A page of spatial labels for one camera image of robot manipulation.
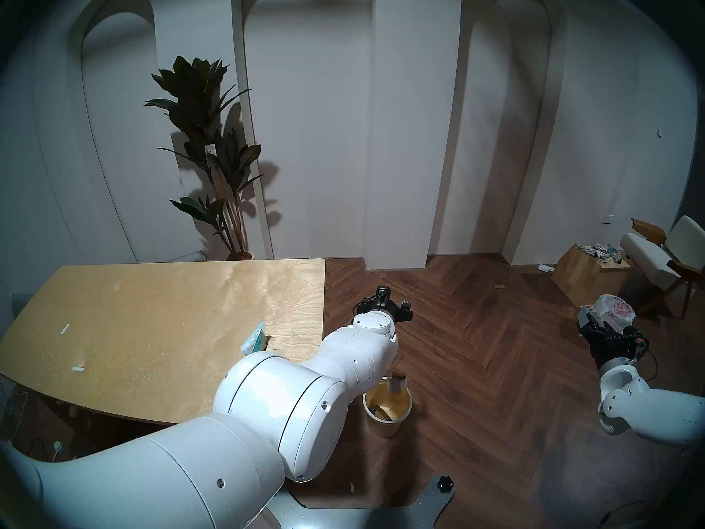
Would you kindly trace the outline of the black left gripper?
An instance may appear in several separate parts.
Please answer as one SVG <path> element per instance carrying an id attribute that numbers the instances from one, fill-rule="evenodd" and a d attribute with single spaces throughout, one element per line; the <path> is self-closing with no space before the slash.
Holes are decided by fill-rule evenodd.
<path id="1" fill-rule="evenodd" d="M 380 310 L 389 314 L 393 321 L 412 321 L 413 311 L 410 302 L 403 301 L 397 305 L 389 298 L 363 298 L 362 313 Z"/>

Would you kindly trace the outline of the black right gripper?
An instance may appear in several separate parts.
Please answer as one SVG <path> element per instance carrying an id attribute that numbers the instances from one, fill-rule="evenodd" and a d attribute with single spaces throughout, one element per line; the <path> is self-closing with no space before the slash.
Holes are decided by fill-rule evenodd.
<path id="1" fill-rule="evenodd" d="M 627 365 L 639 360 L 649 350 L 649 340 L 634 325 L 618 332 L 609 324 L 599 322 L 589 307 L 578 312 L 578 332 L 587 340 L 590 354 L 599 372 L 616 360 L 615 365 Z"/>

